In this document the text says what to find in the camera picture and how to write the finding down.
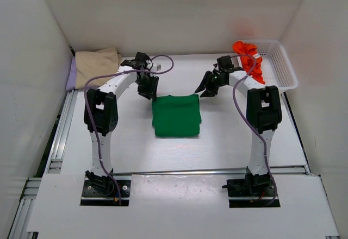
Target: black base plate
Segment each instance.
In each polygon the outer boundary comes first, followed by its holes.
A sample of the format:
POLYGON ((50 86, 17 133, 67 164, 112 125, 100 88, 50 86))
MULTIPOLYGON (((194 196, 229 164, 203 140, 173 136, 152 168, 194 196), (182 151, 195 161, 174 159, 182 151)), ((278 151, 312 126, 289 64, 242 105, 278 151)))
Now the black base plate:
POLYGON ((279 199, 276 198, 272 204, 268 205, 274 196, 274 186, 271 182, 268 187, 264 188, 265 195, 263 199, 256 201, 261 194, 254 195, 250 194, 247 189, 238 189, 238 187, 243 187, 245 184, 244 179, 228 179, 227 185, 233 186, 235 188, 228 188, 228 201, 229 208, 258 208, 258 207, 280 207, 279 199))
POLYGON ((128 206, 129 205, 129 195, 131 193, 131 181, 130 180, 116 180, 120 187, 121 192, 121 205, 114 200, 114 195, 104 196, 99 194, 91 184, 91 181, 85 179, 85 183, 82 189, 80 205, 104 205, 104 206, 128 206))

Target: white panel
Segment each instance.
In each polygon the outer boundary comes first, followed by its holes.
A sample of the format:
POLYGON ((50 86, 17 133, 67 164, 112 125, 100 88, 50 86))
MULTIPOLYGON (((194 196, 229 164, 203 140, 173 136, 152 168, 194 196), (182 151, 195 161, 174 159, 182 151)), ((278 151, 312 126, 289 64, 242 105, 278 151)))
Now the white panel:
POLYGON ((300 0, 46 0, 77 51, 230 52, 236 39, 280 39, 300 0))
MULTIPOLYGON (((157 95, 192 94, 204 73, 213 69, 224 54, 175 55, 174 69, 160 75, 157 95)), ((165 70, 168 59, 156 62, 165 70)), ((214 98, 200 99, 202 123, 197 138, 160 139, 154 135, 151 102, 138 95, 132 84, 117 101, 119 121, 111 136, 114 172, 180 171, 193 169, 245 168, 251 155, 251 130, 242 121, 232 99, 232 88, 219 89, 214 98)), ((246 111, 246 98, 237 92, 246 111)), ((83 174, 92 164, 92 143, 83 122, 85 101, 78 94, 61 173, 83 174)), ((283 120, 274 135, 270 165, 303 166, 305 157, 282 103, 283 120)))
POLYGON ((0 238, 38 166, 65 94, 71 53, 44 0, 0 0, 0 238))
POLYGON ((28 231, 54 238, 282 238, 338 235, 319 177, 276 175, 279 208, 228 208, 225 175, 132 177, 128 207, 80 206, 83 175, 43 176, 28 231))
POLYGON ((283 43, 299 79, 289 99, 312 171, 348 238, 348 0, 304 0, 283 43))

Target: green cloth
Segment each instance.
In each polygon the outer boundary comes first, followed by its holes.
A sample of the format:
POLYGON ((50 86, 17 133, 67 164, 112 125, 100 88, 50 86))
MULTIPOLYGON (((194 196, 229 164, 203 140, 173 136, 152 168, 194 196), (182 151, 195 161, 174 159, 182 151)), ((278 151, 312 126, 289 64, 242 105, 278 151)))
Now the green cloth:
POLYGON ((158 137, 193 137, 202 122, 197 94, 158 97, 152 102, 152 125, 158 137))

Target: robotic arm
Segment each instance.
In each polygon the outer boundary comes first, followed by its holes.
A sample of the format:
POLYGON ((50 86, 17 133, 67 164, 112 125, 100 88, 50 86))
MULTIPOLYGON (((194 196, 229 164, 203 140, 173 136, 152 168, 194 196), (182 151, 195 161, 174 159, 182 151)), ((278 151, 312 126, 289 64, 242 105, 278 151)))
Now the robotic arm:
MULTIPOLYGON (((234 67, 230 56, 218 58, 213 71, 207 71, 195 93, 204 92, 201 97, 214 97, 219 87, 234 86, 246 76, 241 67, 234 67)), ((246 119, 266 141, 266 156, 269 162, 272 137, 282 120, 279 91, 276 86, 265 86, 252 77, 247 77, 238 86, 247 98, 246 119)), ((249 194, 260 193, 263 188, 271 184, 270 173, 265 162, 264 144, 260 138, 252 133, 251 157, 245 175, 245 188, 249 194)))
MULTIPOLYGON (((134 60, 125 60, 119 72, 129 70, 149 70, 150 58, 145 53, 137 53, 134 60)), ((131 72, 113 77, 98 89, 89 89, 87 98, 93 115, 95 125, 100 137, 101 157, 99 156, 98 144, 87 109, 84 113, 84 122, 87 124, 92 139, 92 168, 86 171, 87 178, 93 188, 101 195, 109 195, 114 190, 113 181, 107 176, 101 166, 109 174, 113 174, 110 161, 110 140, 112 131, 116 128, 119 116, 117 112, 117 100, 123 92, 132 84, 138 84, 139 95, 156 100, 156 91, 159 78, 144 72, 131 72)))

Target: purple cloth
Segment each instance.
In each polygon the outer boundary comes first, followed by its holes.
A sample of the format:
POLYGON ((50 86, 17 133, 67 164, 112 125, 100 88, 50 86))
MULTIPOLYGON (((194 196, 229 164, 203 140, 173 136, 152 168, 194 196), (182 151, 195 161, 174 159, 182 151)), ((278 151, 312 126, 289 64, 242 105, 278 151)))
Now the purple cloth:
POLYGON ((67 91, 71 91, 71 90, 75 89, 76 76, 77 76, 76 60, 75 60, 75 57, 73 57, 72 61, 71 61, 71 68, 70 68, 69 78, 68 78, 67 84, 66 84, 66 90, 67 91))

